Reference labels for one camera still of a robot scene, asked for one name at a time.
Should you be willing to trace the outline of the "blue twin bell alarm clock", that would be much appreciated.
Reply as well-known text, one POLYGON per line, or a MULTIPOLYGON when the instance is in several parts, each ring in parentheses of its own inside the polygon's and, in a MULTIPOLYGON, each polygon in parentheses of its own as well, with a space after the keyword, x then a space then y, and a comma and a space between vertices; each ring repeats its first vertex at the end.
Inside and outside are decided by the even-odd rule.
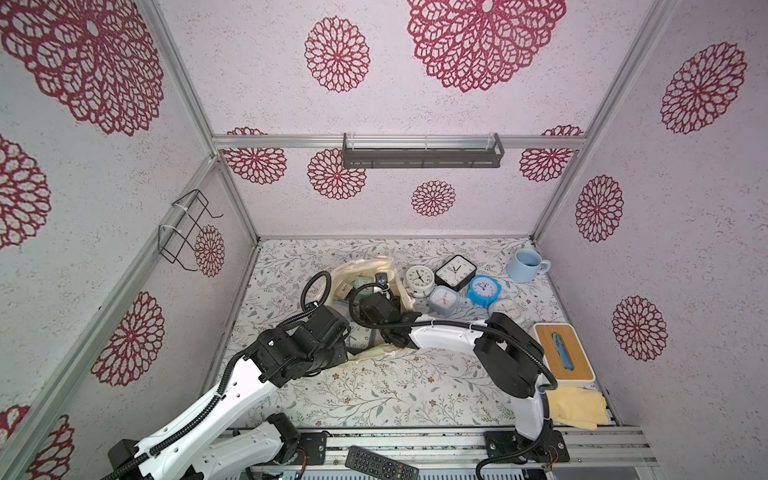
POLYGON ((502 286, 498 281, 488 276, 477 275, 469 284, 467 299, 473 304, 487 309, 498 300, 501 293, 502 286))

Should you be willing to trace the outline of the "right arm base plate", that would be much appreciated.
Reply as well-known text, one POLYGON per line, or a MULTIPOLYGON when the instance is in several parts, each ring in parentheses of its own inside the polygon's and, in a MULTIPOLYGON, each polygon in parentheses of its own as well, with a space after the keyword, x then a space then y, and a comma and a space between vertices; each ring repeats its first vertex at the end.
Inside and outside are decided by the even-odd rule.
POLYGON ((558 430, 544 429, 536 439, 528 439, 514 430, 487 431, 484 433, 485 447, 490 459, 499 459, 523 451, 508 459, 508 462, 525 463, 567 463, 571 460, 563 435, 558 430))

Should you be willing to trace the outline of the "light blue square alarm clock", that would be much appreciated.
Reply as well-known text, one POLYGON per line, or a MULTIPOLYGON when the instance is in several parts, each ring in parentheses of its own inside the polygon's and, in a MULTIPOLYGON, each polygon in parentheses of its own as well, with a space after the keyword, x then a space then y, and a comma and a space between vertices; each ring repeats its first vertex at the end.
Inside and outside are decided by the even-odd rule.
POLYGON ((461 296, 453 289, 438 285, 428 297, 430 309, 442 316, 453 315, 461 304, 461 296))

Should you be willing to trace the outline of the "black square alarm clock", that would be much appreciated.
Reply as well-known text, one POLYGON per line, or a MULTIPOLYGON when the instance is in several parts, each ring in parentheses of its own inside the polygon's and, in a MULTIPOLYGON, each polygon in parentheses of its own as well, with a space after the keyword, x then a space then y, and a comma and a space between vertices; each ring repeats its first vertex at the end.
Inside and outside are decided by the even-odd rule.
POLYGON ((456 254, 435 270, 435 283, 460 292, 476 276, 477 266, 461 254, 456 254))

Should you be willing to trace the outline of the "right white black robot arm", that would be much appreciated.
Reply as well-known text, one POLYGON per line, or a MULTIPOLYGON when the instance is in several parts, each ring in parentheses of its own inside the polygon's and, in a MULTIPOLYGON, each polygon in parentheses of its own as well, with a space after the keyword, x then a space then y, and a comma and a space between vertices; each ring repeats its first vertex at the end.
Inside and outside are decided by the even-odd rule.
POLYGON ((475 467, 475 477, 493 463, 521 463, 536 456, 554 432, 547 393, 558 381, 544 364, 541 345, 508 316, 462 322, 403 312, 392 301, 387 276, 354 287, 347 295, 349 313, 359 326, 376 330, 388 344, 409 349, 441 349, 473 354, 493 384, 511 398, 514 443, 510 453, 489 456, 475 467))

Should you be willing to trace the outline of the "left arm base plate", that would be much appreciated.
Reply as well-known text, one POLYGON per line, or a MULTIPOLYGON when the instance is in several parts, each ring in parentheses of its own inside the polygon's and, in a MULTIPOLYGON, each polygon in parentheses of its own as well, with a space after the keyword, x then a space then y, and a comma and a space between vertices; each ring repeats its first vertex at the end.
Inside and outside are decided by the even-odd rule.
POLYGON ((286 441, 269 464, 322 465, 325 462, 328 438, 327 431, 301 433, 296 439, 286 441))

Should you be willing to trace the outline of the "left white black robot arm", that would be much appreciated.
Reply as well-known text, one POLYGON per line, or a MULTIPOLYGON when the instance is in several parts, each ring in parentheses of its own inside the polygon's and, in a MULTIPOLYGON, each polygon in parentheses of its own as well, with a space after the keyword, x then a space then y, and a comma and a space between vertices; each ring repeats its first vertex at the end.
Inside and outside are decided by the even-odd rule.
POLYGON ((108 453, 111 479, 227 479, 254 465, 291 462, 301 435, 284 413, 231 438, 223 433, 235 420, 287 383, 341 365, 347 360, 347 319, 320 298, 302 302, 300 313, 263 331, 227 362, 220 381, 183 413, 139 441, 124 439, 108 453))

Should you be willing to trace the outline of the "beige canvas tote bag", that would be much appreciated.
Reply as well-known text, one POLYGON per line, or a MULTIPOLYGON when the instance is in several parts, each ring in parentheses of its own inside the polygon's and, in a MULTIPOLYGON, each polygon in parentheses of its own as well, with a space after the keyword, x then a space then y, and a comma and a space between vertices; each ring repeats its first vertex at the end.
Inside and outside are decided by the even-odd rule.
POLYGON ((376 276, 385 274, 395 305, 403 311, 412 311, 415 299, 405 288, 400 279, 399 270, 391 256, 376 256, 368 259, 357 259, 347 262, 331 272, 331 293, 326 305, 333 307, 343 314, 350 323, 350 334, 346 340, 349 355, 359 355, 362 352, 384 343, 378 331, 363 328, 358 325, 349 312, 349 300, 354 289, 368 283, 375 283, 376 276))

